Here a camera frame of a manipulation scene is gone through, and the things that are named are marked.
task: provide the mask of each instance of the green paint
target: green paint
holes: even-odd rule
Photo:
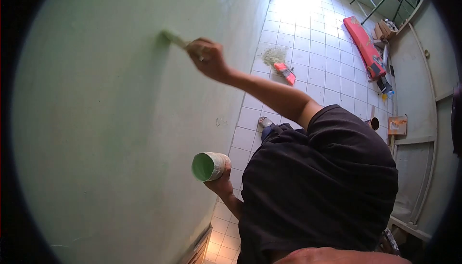
[[[200,153],[194,156],[191,170],[196,179],[204,182],[210,179],[213,173],[213,167],[213,160],[207,154]]]

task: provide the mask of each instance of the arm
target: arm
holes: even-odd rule
[[[191,42],[187,49],[194,64],[203,74],[244,90],[303,128],[307,128],[311,118],[322,109],[322,106],[302,91],[230,68],[225,63],[220,44],[199,38]],[[199,60],[198,55],[202,55],[204,60]]]
[[[231,174],[231,163],[225,163],[225,170],[220,178],[210,181],[204,182],[207,188],[211,189],[215,192],[222,200],[223,203],[228,207],[231,213],[238,219],[241,219],[242,215],[242,207],[244,203],[241,200],[236,198],[232,192],[232,184],[230,181],[230,174]]]

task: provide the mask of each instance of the black t-shirt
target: black t-shirt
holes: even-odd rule
[[[306,131],[280,127],[242,177],[238,264],[268,263],[268,250],[373,251],[398,191],[382,138],[338,105],[320,110]]]

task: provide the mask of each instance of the red mattress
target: red mattress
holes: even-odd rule
[[[369,76],[376,80],[379,77],[386,75],[387,71],[385,70],[384,63],[382,62],[382,57],[374,47],[373,42],[367,35],[361,23],[354,16],[344,18],[343,23],[359,48],[363,62],[370,73]]]

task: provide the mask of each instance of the hand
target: hand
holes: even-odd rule
[[[223,46],[206,38],[188,44],[186,51],[203,74],[216,81],[227,83],[231,70],[223,58]]]
[[[204,182],[207,188],[211,189],[215,194],[220,196],[220,198],[225,198],[228,195],[232,194],[232,184],[230,181],[230,174],[231,174],[231,162],[226,160],[225,162],[225,170],[220,178],[210,181]]]

